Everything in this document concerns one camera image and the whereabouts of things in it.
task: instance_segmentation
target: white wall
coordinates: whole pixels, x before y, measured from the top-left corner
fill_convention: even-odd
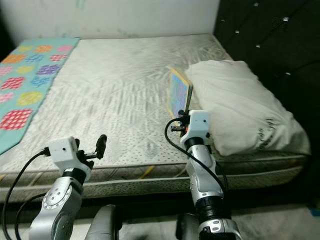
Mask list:
[[[0,0],[16,43],[212,33],[220,0]]]

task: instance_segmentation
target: book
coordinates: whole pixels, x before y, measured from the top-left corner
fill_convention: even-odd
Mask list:
[[[170,69],[170,81],[168,87],[167,111],[173,119],[178,118],[179,110],[189,112],[189,105],[193,90],[192,82],[185,73],[176,68]]]

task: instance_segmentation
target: floor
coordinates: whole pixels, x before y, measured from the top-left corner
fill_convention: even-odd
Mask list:
[[[320,217],[313,217],[301,205],[246,209],[233,213],[244,240],[316,240],[320,236]],[[83,240],[91,219],[74,223],[71,240]],[[28,239],[29,224],[21,224],[22,240]],[[121,240],[175,240],[176,216],[134,219],[123,223]],[[10,235],[14,230],[10,226]]]

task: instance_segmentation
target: white pillow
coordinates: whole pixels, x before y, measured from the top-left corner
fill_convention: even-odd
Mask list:
[[[222,156],[257,151],[310,154],[308,136],[243,61],[202,61],[186,71]]]

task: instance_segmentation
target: mattress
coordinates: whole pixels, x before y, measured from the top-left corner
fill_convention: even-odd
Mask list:
[[[187,158],[164,137],[171,119],[166,111],[170,67],[186,70],[199,61],[225,59],[231,58],[209,34],[81,40],[22,141],[0,155],[0,201],[26,161],[49,141],[74,136],[80,139],[79,149],[92,152],[101,134],[108,137],[106,151],[95,161],[84,197],[189,191]],[[200,108],[196,93],[190,108]],[[170,132],[169,137],[179,142],[178,134]],[[222,157],[213,142],[211,146],[231,189],[287,183],[307,162],[304,155],[286,152]],[[58,176],[51,158],[39,157],[10,200],[24,201],[48,191]]]

